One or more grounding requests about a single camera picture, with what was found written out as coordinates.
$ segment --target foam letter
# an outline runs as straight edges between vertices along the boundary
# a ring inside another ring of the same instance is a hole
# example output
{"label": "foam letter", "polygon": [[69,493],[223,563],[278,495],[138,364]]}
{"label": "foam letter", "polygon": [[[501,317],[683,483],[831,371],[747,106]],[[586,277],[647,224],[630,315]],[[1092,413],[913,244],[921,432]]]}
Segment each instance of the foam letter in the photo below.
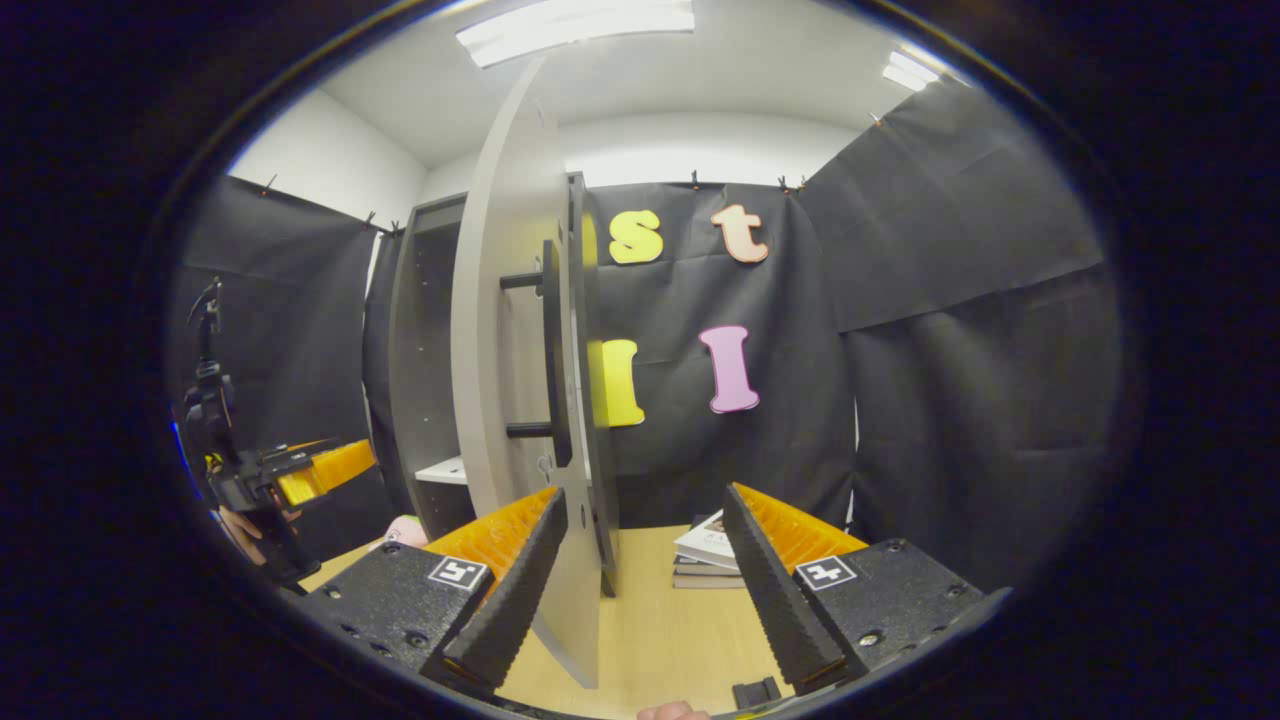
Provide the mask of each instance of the foam letter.
{"label": "foam letter", "polygon": [[730,205],[712,215],[712,224],[724,233],[728,254],[742,263],[759,263],[769,254],[769,246],[751,240],[751,228],[760,227],[759,215],[748,215],[741,205]]}
{"label": "foam letter", "polygon": [[604,355],[604,398],[611,428],[644,423],[644,410],[636,405],[636,388],[631,380],[631,359],[636,343],[611,340],[600,346]]}
{"label": "foam letter", "polygon": [[712,398],[714,413],[750,410],[760,404],[760,396],[746,382],[742,342],[748,334],[750,333],[742,325],[723,325],[708,328],[698,336],[712,350],[712,369],[716,372],[716,397]]}
{"label": "foam letter", "polygon": [[662,255],[662,236],[653,232],[658,215],[653,210],[627,210],[618,213],[609,223],[609,255],[620,265],[648,263]]}

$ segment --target white ceiling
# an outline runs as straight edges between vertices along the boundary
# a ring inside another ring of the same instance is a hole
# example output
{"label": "white ceiling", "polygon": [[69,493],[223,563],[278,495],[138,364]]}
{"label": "white ceiling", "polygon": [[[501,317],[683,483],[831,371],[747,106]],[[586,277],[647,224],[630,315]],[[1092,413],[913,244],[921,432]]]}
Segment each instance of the white ceiling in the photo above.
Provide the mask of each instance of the white ceiling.
{"label": "white ceiling", "polygon": [[[323,90],[428,168],[484,142],[526,58],[481,70],[454,32],[529,4],[456,5],[366,53]],[[860,131],[910,91],[881,70],[896,41],[815,0],[694,0],[695,31],[545,50],[539,95],[564,124],[643,113],[783,115]]]}

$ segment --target white wall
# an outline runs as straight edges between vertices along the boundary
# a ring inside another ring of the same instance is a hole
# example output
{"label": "white wall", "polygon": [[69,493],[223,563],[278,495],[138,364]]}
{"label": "white wall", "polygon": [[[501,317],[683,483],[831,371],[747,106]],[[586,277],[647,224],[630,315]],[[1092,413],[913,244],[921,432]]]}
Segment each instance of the white wall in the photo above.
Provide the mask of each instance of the white wall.
{"label": "white wall", "polygon": [[399,143],[321,90],[269,126],[228,174],[310,200],[374,224],[403,225],[426,183],[426,168]]}
{"label": "white wall", "polygon": [[[777,115],[668,113],[628,115],[559,128],[564,169],[588,187],[640,182],[777,184],[819,168],[852,142],[856,131]],[[480,149],[431,168],[419,202],[466,192]]]}

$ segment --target white shelf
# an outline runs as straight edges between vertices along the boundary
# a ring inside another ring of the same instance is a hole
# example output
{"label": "white shelf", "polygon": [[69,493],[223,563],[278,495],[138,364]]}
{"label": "white shelf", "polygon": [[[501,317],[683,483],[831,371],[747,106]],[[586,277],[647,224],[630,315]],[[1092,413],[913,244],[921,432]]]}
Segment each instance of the white shelf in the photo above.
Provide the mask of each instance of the white shelf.
{"label": "white shelf", "polygon": [[467,484],[467,471],[462,466],[462,456],[449,457],[444,462],[436,462],[425,470],[413,473],[413,477],[428,483],[445,483],[451,486]]}

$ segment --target black bracket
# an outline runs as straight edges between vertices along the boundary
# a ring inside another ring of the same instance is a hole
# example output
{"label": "black bracket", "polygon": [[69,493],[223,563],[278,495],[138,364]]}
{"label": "black bracket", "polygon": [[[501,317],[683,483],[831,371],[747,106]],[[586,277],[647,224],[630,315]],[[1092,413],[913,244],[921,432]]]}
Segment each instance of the black bracket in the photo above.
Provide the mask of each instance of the black bracket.
{"label": "black bracket", "polygon": [[547,423],[509,423],[508,438],[549,437],[556,447],[556,466],[566,468],[573,460],[570,439],[568,402],[561,392],[564,378],[563,333],[559,316],[559,252],[550,240],[543,241],[543,270],[498,278],[502,290],[534,287],[543,295],[543,351],[547,359],[547,407],[552,419]]}

